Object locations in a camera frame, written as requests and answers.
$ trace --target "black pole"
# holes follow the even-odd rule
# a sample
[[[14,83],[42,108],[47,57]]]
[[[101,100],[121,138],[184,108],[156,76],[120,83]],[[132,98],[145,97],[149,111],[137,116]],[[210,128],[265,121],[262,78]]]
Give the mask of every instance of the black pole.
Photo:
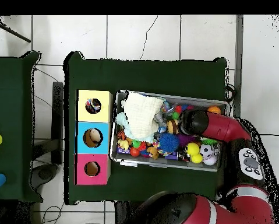
[[[21,38],[22,40],[25,40],[25,41],[28,42],[28,43],[31,43],[31,41],[30,41],[29,39],[25,38],[24,36],[22,36],[21,34],[15,32],[15,31],[13,31],[12,29],[6,27],[6,26],[5,26],[4,24],[2,24],[2,23],[0,23],[0,28],[1,28],[1,29],[4,29],[5,31],[7,31],[7,32],[9,32],[9,33],[14,34],[14,35],[17,36],[18,38]]]

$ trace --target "red ball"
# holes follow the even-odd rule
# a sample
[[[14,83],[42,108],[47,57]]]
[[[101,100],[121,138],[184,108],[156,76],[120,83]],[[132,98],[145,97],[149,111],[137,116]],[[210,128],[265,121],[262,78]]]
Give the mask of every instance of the red ball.
[[[138,149],[135,149],[134,147],[131,147],[130,155],[132,155],[133,157],[138,157],[140,155],[140,151]]]
[[[174,108],[174,111],[176,111],[178,114],[181,114],[182,112],[182,106],[181,105],[178,105]]]

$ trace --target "table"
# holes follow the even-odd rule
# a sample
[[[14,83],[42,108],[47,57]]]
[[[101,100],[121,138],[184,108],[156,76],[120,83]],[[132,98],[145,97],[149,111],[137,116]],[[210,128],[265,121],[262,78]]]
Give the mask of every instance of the table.
[[[0,199],[40,202],[41,195],[31,189],[33,104],[31,75],[39,53],[21,58],[0,57],[0,173],[6,183]]]
[[[107,185],[74,185],[75,91],[125,89],[138,92],[224,100],[224,58],[214,61],[120,61],[83,59],[70,53],[65,71],[65,203],[75,201],[144,201],[163,190],[193,192],[213,199],[219,173],[211,171],[138,167],[111,163]]]

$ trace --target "circular hole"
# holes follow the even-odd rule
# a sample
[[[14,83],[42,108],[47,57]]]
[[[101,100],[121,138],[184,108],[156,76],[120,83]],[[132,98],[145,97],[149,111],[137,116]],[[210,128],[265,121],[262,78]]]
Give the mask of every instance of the circular hole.
[[[88,162],[84,166],[84,171],[88,176],[97,176],[100,172],[100,166],[97,162]]]
[[[89,148],[99,147],[102,143],[103,135],[98,129],[88,129],[83,135],[83,142]]]
[[[86,101],[86,110],[90,114],[98,113],[101,110],[101,106],[101,102],[96,98],[87,99]]]

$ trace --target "white cloth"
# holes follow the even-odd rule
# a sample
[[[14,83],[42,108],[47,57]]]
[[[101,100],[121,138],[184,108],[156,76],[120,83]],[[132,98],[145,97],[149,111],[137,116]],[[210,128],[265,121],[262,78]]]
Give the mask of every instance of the white cloth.
[[[147,137],[158,130],[159,126],[154,121],[154,116],[159,112],[163,100],[129,93],[128,98],[121,104],[135,138]]]

